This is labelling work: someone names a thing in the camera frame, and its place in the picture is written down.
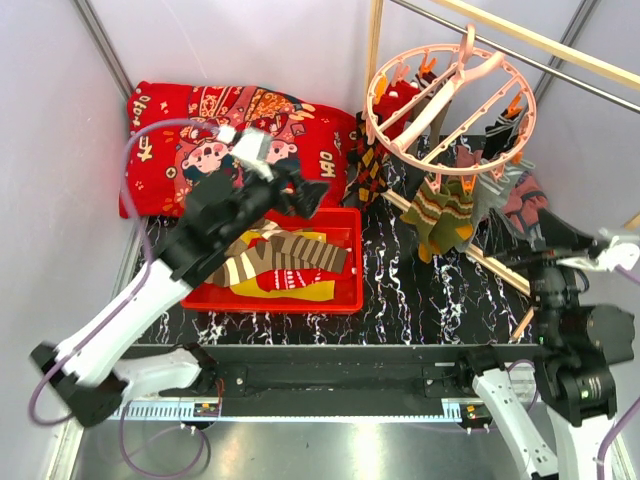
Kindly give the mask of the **olive green sock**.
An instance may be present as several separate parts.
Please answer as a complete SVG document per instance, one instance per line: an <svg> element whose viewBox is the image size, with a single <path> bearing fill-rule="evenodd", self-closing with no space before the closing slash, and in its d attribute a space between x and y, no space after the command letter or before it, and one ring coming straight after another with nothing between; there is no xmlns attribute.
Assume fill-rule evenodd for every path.
<svg viewBox="0 0 640 480"><path fill-rule="evenodd" d="M409 209L401 215L403 222L416 228L419 240L418 256L424 263L430 263L432 260L434 248L430 244L430 235L442 216L449 197L450 191L445 185L435 193L423 182Z"/></svg>
<svg viewBox="0 0 640 480"><path fill-rule="evenodd" d="M449 196L429 237L430 245L438 255L461 246L473 234L473 195L464 189L459 180L450 180L445 186Z"/></svg>

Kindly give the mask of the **black white striped sock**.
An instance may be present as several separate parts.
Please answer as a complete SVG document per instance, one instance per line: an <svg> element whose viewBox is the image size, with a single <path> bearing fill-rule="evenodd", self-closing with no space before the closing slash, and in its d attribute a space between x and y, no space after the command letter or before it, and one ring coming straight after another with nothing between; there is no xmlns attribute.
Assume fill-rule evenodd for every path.
<svg viewBox="0 0 640 480"><path fill-rule="evenodd" d="M521 113L510 114L504 110L492 125L485 128L485 143L481 155L483 160L493 161L512 148L521 117Z"/></svg>

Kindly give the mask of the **pink round clip hanger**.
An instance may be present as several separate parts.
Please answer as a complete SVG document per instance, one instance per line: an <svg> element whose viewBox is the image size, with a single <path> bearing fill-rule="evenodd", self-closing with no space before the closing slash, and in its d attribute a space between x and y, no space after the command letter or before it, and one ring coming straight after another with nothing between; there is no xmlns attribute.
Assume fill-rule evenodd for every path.
<svg viewBox="0 0 640 480"><path fill-rule="evenodd" d="M462 39L464 37L462 37L458 42L456 43L436 43L436 44L453 44L456 45L456 47L461 46L462 43ZM475 122L473 122L470 126L468 126L464 131L464 133L460 134L460 136L452 141L447 141L447 137L449 137L459 126L461 126L462 123L465 122L465 120L467 120L469 117L471 117L474 113L476 113L482 106L483 104L485 104L485 102L487 102L487 100L489 100L492 96L494 96L494 94L501 89L501 87L504 87L505 84L507 82L509 82L512 77L509 73L507 73L505 70L503 70L503 68L495 68L495 70L491 71L490 73L481 76L480 78L478 78L477 75L477 71L475 70L476 67L481 66L484 64L485 68L486 68L486 59L488 56L491 56L496 52L494 49L492 48L488 48L485 49L483 47L481 47L479 42L474 42L474 46L476 49L481 49L481 50L485 50L485 52L487 52L489 55L487 55L486 53L482 56L475 56L475 55L469 55L467 58L467 62L465 62L465 64L463 64L462 69L465 70L465 74L469 73L469 70L471 70L471 72L473 72L473 77L476 77L475 80L473 80L470 83L466 83L465 85L455 94L455 96L453 96L452 100L451 100L451 104L448 110L448 113L445 117L444 123L442 125L441 128L441 132L440 132L440 137L439 137L439 144L434 148L431 149L430 148L430 142L429 142L429 133L430 133L430 123L428 122L429 126L426 126L425 128L419 127L417 130L418 132L416 135L416 138L413 142L407 142L410 143L409 145L406 146L406 150L405 150L405 155L409 154L411 156L413 156L416 160L418 161L422 161L424 162L424 160L428 157L433 155L433 153L435 153L435 151L437 150L438 153L437 155L434 155L433 157L431 157L431 161L429 162L430 166L443 166L443 167L453 167L456 170L458 170L458 172L455 171L451 171L449 170L450 173L448 173L447 175L442 175L441 176L441 183L440 183L440 187L444 184L445 181L447 180L451 180L453 178L457 178L459 179L459 181L462 183L464 189L470 193L474 190L475 184L476 184L476 176L477 175L461 175L459 173L459 169L470 169L473 168L474 170L476 170L478 167L482 168L482 167L486 167L488 166L490 163L493 163L493 161L497 160L499 157L501 157L504 153L507 153L509 151L512 151L512 149L514 148L516 142L520 143L521 142L521 133L522 130L524 130L524 126L527 125L527 120L524 118L527 112L531 112L530 110L530 105L528 103L528 99L527 96L525 96L523 94L523 89L522 89L522 85L519 82L515 82L512 83L512 86L510 89L507 90L506 94L504 96L502 96L501 98L499 98L492 106L490 106L488 109L483 109L484 111L486 111L487 113L484 115L481 115L479 118L477 118L475 120ZM400 78L399 80L397 80L395 82L395 84L399 81L405 80L409 83L413 83L415 82L417 84L417 86L420 89L420 92L418 94L421 94L423 91L425 91L430 84L435 83L434 80L437 77L440 77L445 71L449 70L449 67L454 65L454 62L458 62L461 59L462 54L455 52L453 53L452 51L438 51L438 50L433 50L433 49L429 49L428 51L428 57L427 55L425 55L424 50L422 50L420 53L418 53L417 55L414 56L410 56L408 58L405 58L404 61L404 65L406 68L405 70L405 75L404 78ZM508 65L508 70L513 72L513 70L515 69L516 72L521 73L507 58L507 56L504 56L505 60L507 60L507 65ZM387 72L385 77L383 77L383 79L380 79L380 81L378 82L377 85L377 92L376 92L376 97L374 100L374 104L373 104L373 112L374 112L374 106L379 102L379 100L381 99L382 95L386 92L387 88L391 85L395 85L395 84L390 84L392 81L392 77L394 76L394 73L397 72L397 65L392 66ZM424 97L417 105L414 105L413 107L409 108L406 112L404 112L404 114L401 114L397 117L397 121L395 121L395 123L393 123L391 126L389 126L388 129L386 129L384 131L384 136L386 136L389 140L393 141L393 139L396 139L398 136L403 135L403 133L406 135L407 133L410 132L410 129L413 130L413 128L415 128L416 126L416 120L418 120L419 115L421 112L424 112L427 108L428 105L430 105L431 100L434 98L434 96L446 85L446 84L454 84L454 82L452 82L451 80L454 80L454 75L457 72L455 70L451 71L450 73L447 74L445 76L445 79L441 82L439 82L439 84L437 86L432 87L432 91L430 93L428 93L426 95L426 97ZM459 140L461 137L467 135L471 130L473 130L475 127L479 126L482 124L482 122L487 121L489 123L489 125L492 125L497 117L504 111L507 110L510 114L514 114L514 113L521 113L522 117L521 117L521 123L518 127L517 130L517 137L515 139L515 143L513 144L512 148L510 150L505 151L504 153L502 153L501 155L499 155L498 157L496 157L493 161L487 161L487 160L476 160L474 161L471 165L469 166L462 166L462 167L457 167L455 165L448 165L446 164L441 156L443 153L445 153L449 147L451 147L457 140ZM375 114L375 112L373 113L373 118L374 123L378 124L378 120L377 120L377 116ZM397 154L395 152L393 152L392 150L386 148L384 146L384 148L392 155L396 156L398 159L402 160L402 157L398 157ZM502 167L498 167L500 170L502 170L502 173L498 173L496 175L496 173L492 173L490 170L489 171L484 171L482 173L490 173L493 178L495 180L498 180L503 173L505 172L505 168L510 165L510 164L514 164L518 161L520 161L523 157L523 151L524 148L522 148L521 152L519 153L518 157L515 157L512 160L507 161ZM427 172L424 170L421 170L425 173L426 175L426 182L429 185L430 182L434 181L434 173L433 172Z"/></svg>

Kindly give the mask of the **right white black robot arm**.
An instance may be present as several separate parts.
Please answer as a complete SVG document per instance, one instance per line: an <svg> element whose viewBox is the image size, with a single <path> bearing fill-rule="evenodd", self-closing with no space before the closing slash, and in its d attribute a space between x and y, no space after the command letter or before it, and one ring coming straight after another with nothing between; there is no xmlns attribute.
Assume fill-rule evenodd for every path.
<svg viewBox="0 0 640 480"><path fill-rule="evenodd" d="M579 296L589 288L589 272L629 273L639 261L639 236L607 229L591 236L546 209L538 220L538 238L497 256L528 276L538 332L531 362L555 445L548 446L517 399L495 347L477 346L460 355L454 384L487 407L525 478L609 479L609 447L634 413L616 415L610 368L634 358L634 316L613 304L583 305Z"/></svg>

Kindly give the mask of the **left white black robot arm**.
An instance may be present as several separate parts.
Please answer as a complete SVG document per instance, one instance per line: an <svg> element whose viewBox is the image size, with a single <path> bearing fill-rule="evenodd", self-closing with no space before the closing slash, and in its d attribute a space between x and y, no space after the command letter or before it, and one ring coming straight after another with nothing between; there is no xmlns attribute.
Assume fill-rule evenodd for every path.
<svg viewBox="0 0 640 480"><path fill-rule="evenodd" d="M215 360L199 345L183 344L160 355L124 359L124 353L160 316L186 298L227 259L226 252L269 211L310 219L327 183L299 172L270 168L242 187L214 172L188 194L183 216L143 269L99 314L57 345L42 342L31 360L85 428L111 417L127 402L168 390L203 396L217 386Z"/></svg>

